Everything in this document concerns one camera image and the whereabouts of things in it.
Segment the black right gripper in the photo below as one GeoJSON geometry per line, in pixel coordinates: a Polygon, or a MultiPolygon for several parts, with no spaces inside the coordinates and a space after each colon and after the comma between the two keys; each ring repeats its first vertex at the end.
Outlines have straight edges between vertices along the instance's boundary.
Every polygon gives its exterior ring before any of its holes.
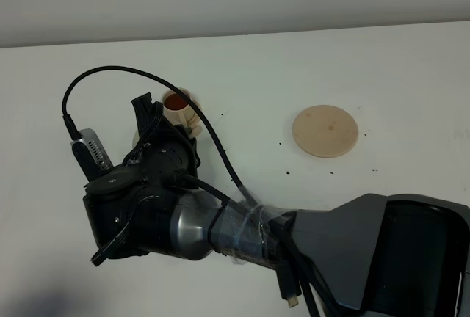
{"type": "Polygon", "coordinates": [[[148,92],[131,104],[140,136],[136,146],[147,143],[139,161],[115,167],[85,187],[83,202],[98,247],[95,258],[150,252],[174,256],[171,216],[186,191],[164,181],[177,172],[196,175],[200,163],[195,143],[182,126],[166,119],[161,102],[153,102],[148,92]]]}

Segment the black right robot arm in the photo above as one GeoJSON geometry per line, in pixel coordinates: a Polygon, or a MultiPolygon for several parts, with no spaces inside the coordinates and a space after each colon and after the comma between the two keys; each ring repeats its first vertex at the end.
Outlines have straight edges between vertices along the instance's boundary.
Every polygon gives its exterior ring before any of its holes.
{"type": "Polygon", "coordinates": [[[274,269],[281,296],[310,288],[330,316],[467,316],[469,209],[415,194],[365,194],[330,211],[234,201],[197,177],[195,143],[150,94],[132,102],[141,140],[90,177],[93,263],[211,252],[274,269]]]}

